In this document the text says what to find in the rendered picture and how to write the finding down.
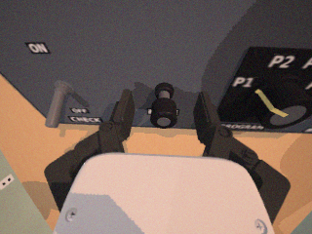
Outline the dark grey control console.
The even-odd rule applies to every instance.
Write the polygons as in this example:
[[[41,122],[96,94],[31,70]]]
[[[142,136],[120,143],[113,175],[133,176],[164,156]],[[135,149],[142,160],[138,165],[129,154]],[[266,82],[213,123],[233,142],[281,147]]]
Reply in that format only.
[[[231,131],[312,134],[312,0],[0,0],[0,74],[49,128],[129,89],[132,127],[196,130],[208,92]]]

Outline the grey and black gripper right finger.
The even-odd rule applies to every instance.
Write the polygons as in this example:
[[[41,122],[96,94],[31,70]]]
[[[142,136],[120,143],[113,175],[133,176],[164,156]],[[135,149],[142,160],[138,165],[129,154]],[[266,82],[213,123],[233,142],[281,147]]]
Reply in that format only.
[[[221,126],[208,92],[199,93],[193,116],[197,138],[205,145],[202,157],[231,160],[245,168],[254,181],[272,225],[291,189],[289,180],[259,160],[257,154],[235,138],[228,127]]]

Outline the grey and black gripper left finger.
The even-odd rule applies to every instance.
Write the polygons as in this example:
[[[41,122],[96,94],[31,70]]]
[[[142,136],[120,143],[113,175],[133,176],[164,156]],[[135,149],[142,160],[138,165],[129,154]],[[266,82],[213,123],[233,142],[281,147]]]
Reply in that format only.
[[[46,167],[44,175],[59,213],[75,177],[88,159],[101,152],[125,153],[122,142],[130,136],[135,111],[132,91],[124,89],[109,121],[102,122],[97,132],[79,141],[73,150],[64,153]]]

